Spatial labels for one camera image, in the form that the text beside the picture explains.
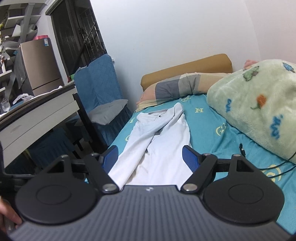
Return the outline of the person's left hand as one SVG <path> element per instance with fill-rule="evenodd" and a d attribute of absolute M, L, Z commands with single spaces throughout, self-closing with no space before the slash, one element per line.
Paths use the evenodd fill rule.
<path fill-rule="evenodd" d="M 18 227 L 22 224 L 22 219 L 20 216 L 15 212 L 12 206 L 1 197 L 1 231 L 7 233 L 7 222 L 9 220 L 14 224 L 14 227 Z"/>

